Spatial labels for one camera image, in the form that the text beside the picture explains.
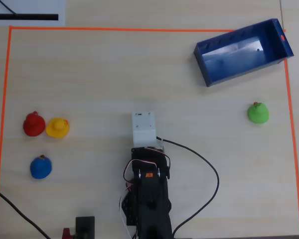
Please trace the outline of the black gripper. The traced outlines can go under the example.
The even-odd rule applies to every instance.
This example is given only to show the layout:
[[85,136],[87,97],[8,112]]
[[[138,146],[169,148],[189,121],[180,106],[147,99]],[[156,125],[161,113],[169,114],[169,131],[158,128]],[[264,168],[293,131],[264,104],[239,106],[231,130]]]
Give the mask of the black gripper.
[[155,147],[132,148],[132,171],[135,178],[142,173],[157,172],[160,177],[170,179],[170,157]]

